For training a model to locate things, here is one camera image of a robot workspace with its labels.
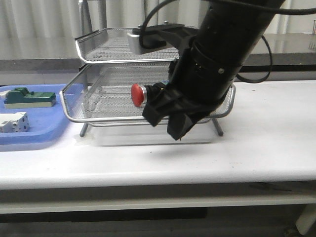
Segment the blue tray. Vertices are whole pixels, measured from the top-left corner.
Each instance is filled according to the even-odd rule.
[[[56,94],[56,104],[45,108],[6,109],[0,98],[0,113],[27,112],[30,122],[27,132],[0,133],[0,151],[42,149],[52,145],[61,136],[69,122],[64,115],[58,94],[64,86],[64,84],[40,84],[0,87],[0,92],[16,87],[26,87],[29,91],[55,92]]]

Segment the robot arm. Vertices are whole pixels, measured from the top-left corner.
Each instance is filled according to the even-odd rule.
[[[239,1],[280,8],[285,0]],[[180,58],[170,64],[169,83],[147,101],[145,119],[156,126],[169,116],[167,132],[175,140],[183,137],[222,104],[273,17],[274,13],[215,1],[198,30],[179,24],[148,27],[143,46],[160,49],[170,44],[179,50]]]

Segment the green electronic component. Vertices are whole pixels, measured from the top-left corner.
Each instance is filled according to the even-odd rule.
[[[54,92],[29,92],[26,87],[9,91],[4,100],[6,109],[52,107],[55,103]]]

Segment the wire mesh tray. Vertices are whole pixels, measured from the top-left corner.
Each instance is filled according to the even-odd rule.
[[[168,66],[168,62],[87,65],[60,92],[64,112],[71,121],[93,126],[149,124],[142,116],[143,107],[132,103],[130,89],[134,83],[152,85],[168,79]],[[231,86],[223,104],[200,122],[229,114],[234,97]],[[167,118],[160,123],[167,123]]]
[[[179,58],[174,47],[136,55],[129,49],[127,33],[132,28],[111,28],[95,31],[76,39],[79,58],[88,64],[158,62]]]

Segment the red button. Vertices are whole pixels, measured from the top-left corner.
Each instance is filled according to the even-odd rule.
[[[138,84],[132,85],[130,90],[130,94],[132,96],[132,101],[136,107],[140,107],[142,102],[144,101],[144,92],[142,88]]]

